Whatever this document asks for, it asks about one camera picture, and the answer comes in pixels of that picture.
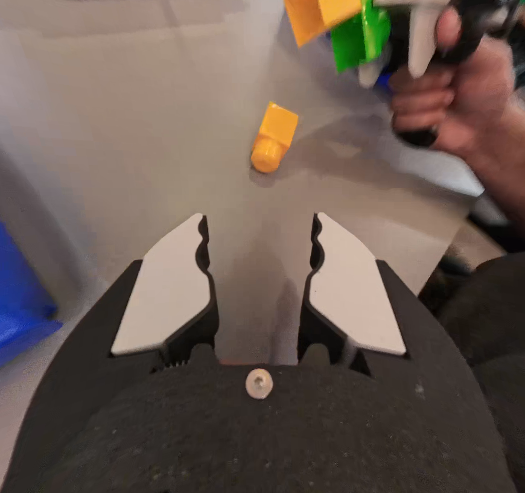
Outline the green toy block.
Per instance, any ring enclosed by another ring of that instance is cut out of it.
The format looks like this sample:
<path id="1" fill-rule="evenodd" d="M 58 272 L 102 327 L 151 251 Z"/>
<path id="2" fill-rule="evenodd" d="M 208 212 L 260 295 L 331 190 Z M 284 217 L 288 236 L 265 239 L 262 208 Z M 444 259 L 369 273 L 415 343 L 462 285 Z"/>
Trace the green toy block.
<path id="1" fill-rule="evenodd" d="M 370 63 L 381 56 L 389 40 L 389 12 L 375 6 L 374 0 L 361 0 L 358 13 L 331 31 L 337 73 Z"/>

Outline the grey desk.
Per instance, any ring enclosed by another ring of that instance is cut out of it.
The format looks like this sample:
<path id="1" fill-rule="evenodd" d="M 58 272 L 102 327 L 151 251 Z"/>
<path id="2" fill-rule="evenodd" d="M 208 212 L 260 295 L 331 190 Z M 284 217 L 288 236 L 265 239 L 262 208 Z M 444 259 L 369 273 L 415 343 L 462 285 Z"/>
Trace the grey desk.
<path id="1" fill-rule="evenodd" d="M 299 116 L 251 164 L 272 101 Z M 314 213 L 419 293 L 482 187 L 406 148 L 386 98 L 298 49 L 283 0 L 1 0 L 1 220 L 65 324 L 1 369 L 1 475 L 69 332 L 132 260 L 207 216 L 219 357 L 294 364 Z"/>

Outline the person's right hand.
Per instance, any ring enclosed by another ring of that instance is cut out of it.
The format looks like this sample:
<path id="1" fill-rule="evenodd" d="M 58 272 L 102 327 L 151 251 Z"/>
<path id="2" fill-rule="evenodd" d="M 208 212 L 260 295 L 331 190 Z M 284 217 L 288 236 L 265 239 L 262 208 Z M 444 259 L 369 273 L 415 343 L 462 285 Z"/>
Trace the person's right hand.
<path id="1" fill-rule="evenodd" d="M 419 78 L 403 67 L 391 77 L 393 129 L 433 129 L 431 150 L 477 170 L 523 170 L 524 110 L 514 86 L 510 45 L 484 36 L 456 66 L 431 65 Z"/>

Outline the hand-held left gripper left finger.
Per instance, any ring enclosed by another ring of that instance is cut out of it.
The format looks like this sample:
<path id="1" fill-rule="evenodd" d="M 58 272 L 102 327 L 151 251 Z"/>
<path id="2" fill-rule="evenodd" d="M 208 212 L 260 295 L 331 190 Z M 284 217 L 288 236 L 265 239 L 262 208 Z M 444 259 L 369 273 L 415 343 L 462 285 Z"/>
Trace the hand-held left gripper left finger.
<path id="1" fill-rule="evenodd" d="M 145 254 L 113 356 L 157 351 L 166 364 L 182 364 L 196 345 L 214 349 L 219 315 L 208 242 L 207 218 L 196 213 Z"/>

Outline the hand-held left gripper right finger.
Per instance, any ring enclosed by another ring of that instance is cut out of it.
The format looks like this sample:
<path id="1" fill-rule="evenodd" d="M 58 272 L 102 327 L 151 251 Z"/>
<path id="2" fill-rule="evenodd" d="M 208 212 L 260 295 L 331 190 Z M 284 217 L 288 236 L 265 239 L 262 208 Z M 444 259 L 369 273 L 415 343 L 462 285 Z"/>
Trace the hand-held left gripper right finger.
<path id="1" fill-rule="evenodd" d="M 346 367 L 364 351 L 407 355 L 373 253 L 325 213 L 313 216 L 311 243 L 311 272 L 300 311 L 298 362 L 312 345 L 326 348 L 330 364 Z"/>

